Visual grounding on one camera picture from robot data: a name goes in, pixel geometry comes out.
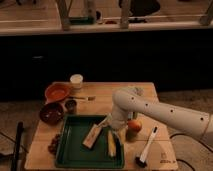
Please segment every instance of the brown bowl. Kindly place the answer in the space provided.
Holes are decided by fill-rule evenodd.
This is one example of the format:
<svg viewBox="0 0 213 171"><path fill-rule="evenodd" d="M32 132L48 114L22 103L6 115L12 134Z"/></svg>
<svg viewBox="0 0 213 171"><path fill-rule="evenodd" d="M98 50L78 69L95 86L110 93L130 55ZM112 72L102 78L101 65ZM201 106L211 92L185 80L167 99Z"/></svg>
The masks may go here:
<svg viewBox="0 0 213 171"><path fill-rule="evenodd" d="M62 83L54 83L45 90L45 97L50 102L57 102L65 99L70 94L70 87Z"/></svg>
<svg viewBox="0 0 213 171"><path fill-rule="evenodd" d="M56 102L44 105L39 113L40 119L49 125L56 125L63 116L63 107Z"/></svg>

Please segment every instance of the black chair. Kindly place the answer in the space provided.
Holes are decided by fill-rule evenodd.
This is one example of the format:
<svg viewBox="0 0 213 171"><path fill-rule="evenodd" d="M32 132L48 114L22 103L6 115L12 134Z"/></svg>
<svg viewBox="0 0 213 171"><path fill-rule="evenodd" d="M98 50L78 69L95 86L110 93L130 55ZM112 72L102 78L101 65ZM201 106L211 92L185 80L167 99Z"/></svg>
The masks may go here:
<svg viewBox="0 0 213 171"><path fill-rule="evenodd" d="M119 0L118 5L121 8L123 0ZM131 0L131 17L146 16L160 10L160 4L157 0Z"/></svg>

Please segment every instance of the small cup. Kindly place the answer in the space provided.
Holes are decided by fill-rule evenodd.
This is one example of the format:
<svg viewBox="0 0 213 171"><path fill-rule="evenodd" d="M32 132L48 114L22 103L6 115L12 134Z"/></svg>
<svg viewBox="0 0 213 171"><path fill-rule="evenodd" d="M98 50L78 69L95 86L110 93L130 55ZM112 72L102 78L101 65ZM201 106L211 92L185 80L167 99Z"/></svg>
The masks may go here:
<svg viewBox="0 0 213 171"><path fill-rule="evenodd" d="M74 74L70 77L72 87L75 89L81 89L83 85L83 76L81 74Z"/></svg>
<svg viewBox="0 0 213 171"><path fill-rule="evenodd" d="M67 109L68 114L76 114L77 113L77 102L76 100L68 100L65 102L65 107Z"/></svg>

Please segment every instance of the wooden table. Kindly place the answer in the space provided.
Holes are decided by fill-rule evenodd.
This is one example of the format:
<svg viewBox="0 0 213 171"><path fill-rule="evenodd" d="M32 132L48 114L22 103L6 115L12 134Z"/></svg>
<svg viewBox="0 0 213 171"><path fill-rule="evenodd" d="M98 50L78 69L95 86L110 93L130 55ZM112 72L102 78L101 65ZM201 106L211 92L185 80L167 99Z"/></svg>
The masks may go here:
<svg viewBox="0 0 213 171"><path fill-rule="evenodd" d="M153 101L158 101L157 93L153 83L96 83L84 82L83 88L71 91L75 96L96 96L94 101L78 100L77 114L103 115L111 112L112 93L123 86L137 86L143 89L142 96ZM169 139L166 125L157 122L143 114L138 116L142 122L142 130L132 142L125 142L125 165L123 170L140 169L134 162L136 153L143 150L149 133L153 127L158 127L158 133L151 145L147 158L147 170L176 170L178 168L174 150ZM31 148L26 158L26 170L61 170L54 166L54 156L48 152L51 139L60 133L62 122L57 126L49 126L39 121Z"/></svg>

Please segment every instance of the wooden block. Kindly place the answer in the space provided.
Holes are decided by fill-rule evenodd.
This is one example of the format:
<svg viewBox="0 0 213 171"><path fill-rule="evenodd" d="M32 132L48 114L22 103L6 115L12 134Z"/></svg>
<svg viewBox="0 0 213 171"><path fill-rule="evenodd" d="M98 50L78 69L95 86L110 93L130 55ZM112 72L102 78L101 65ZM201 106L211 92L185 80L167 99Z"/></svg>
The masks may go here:
<svg viewBox="0 0 213 171"><path fill-rule="evenodd" d="M90 132L87 134L86 138L84 139L83 145L91 149L98 135L100 134L101 130L102 130L101 126L94 124Z"/></svg>

